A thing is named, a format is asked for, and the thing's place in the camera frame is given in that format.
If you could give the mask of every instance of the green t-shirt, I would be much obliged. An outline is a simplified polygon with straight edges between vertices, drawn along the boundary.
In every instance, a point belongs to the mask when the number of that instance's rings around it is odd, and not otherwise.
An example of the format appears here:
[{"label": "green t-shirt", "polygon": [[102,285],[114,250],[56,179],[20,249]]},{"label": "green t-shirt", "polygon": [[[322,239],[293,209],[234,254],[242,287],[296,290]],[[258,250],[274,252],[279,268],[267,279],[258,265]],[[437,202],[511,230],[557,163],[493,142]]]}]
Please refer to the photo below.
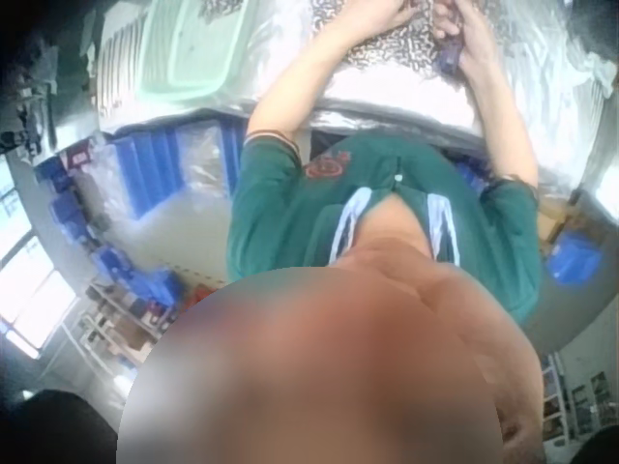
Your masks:
[{"label": "green t-shirt", "polygon": [[[371,189],[366,211],[397,194],[428,236],[428,196],[447,198],[459,266],[519,324],[532,313],[542,274],[532,189],[503,181],[479,198],[432,147],[374,132],[342,140],[305,167],[294,146],[275,134],[248,142],[228,238],[230,279],[327,266],[344,206],[360,188]],[[454,263],[449,243],[436,254],[438,261]]]}]

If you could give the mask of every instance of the metal parts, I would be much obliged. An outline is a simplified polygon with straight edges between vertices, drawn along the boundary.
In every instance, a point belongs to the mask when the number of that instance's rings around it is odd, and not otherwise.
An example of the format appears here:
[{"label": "metal parts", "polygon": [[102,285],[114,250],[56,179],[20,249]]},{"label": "metal parts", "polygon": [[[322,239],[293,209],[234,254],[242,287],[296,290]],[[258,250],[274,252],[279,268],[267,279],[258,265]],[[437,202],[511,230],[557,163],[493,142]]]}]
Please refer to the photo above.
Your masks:
[{"label": "metal parts", "polygon": [[203,0],[200,17],[204,17],[207,23],[215,19],[232,15],[241,10],[245,0]]},{"label": "metal parts", "polygon": [[[313,7],[313,30],[320,31],[341,10],[345,0],[311,0]],[[485,13],[498,12],[499,0],[487,0]],[[433,63],[439,46],[432,36],[433,0],[422,3],[421,10],[404,27],[383,34],[353,48],[346,56],[346,63],[360,69],[373,65],[396,64],[421,74],[435,74]]]}]

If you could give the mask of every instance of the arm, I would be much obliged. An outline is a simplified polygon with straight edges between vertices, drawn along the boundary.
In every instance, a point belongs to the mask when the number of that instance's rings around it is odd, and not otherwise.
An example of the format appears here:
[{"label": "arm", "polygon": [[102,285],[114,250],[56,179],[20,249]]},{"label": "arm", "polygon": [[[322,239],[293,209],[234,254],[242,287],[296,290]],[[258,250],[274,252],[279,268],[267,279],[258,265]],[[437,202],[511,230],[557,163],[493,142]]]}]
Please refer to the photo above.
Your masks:
[{"label": "arm", "polygon": [[404,0],[347,0],[328,24],[280,76],[250,118],[248,134],[276,131],[288,139],[311,111],[348,50],[400,26],[415,10]]},{"label": "arm", "polygon": [[[463,25],[453,22],[458,9]],[[462,33],[465,46],[460,68],[466,75],[480,109],[486,144],[494,173],[500,178],[516,178],[533,188],[538,186],[538,164],[533,154],[524,121],[506,76],[501,70],[499,53],[486,18],[471,0],[440,0],[434,6],[434,35]]]}]

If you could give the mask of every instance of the stacked blue bins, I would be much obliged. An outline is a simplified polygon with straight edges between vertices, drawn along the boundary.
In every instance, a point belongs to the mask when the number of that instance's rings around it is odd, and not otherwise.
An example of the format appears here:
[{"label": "stacked blue bins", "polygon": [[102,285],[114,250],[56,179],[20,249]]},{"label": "stacked blue bins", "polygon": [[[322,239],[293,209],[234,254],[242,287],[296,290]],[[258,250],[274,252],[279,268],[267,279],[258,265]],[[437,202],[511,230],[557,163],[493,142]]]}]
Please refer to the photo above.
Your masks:
[{"label": "stacked blue bins", "polygon": [[185,186],[174,129],[137,132],[114,145],[134,218]]},{"label": "stacked blue bins", "polygon": [[554,279],[564,285],[579,285],[589,280],[602,262],[602,252],[585,237],[563,232],[546,261]]},{"label": "stacked blue bins", "polygon": [[183,301],[185,288],[169,269],[163,268],[152,273],[133,271],[127,279],[121,279],[134,295],[147,302],[156,302],[165,307],[172,307]]},{"label": "stacked blue bins", "polygon": [[48,183],[55,193],[62,193],[74,184],[59,157],[46,159],[37,165],[35,167],[35,176],[40,184]]},{"label": "stacked blue bins", "polygon": [[100,274],[108,280],[121,283],[144,301],[154,301],[171,307],[183,300],[185,288],[168,268],[152,273],[137,270],[127,255],[113,246],[101,246],[91,254]]},{"label": "stacked blue bins", "polygon": [[125,253],[112,246],[102,246],[91,254],[99,272],[112,282],[128,280],[133,274],[133,264]]},{"label": "stacked blue bins", "polygon": [[72,191],[62,192],[51,202],[49,211],[69,242],[79,244],[90,238],[86,218]]}]

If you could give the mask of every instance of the hand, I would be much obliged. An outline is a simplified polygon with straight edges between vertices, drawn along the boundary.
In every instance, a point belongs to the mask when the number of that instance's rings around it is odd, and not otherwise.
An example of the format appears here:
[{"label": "hand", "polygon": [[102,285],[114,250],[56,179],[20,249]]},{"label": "hand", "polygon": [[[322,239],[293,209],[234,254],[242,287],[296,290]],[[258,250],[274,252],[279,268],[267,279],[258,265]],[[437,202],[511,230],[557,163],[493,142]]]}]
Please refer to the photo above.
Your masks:
[{"label": "hand", "polygon": [[410,21],[417,0],[346,0],[334,23],[354,44]]},{"label": "hand", "polygon": [[[457,25],[457,11],[462,25]],[[484,86],[496,75],[503,75],[498,47],[486,17],[471,0],[436,0],[434,3],[434,37],[441,41],[462,32],[464,49],[460,68],[473,86]]]}]

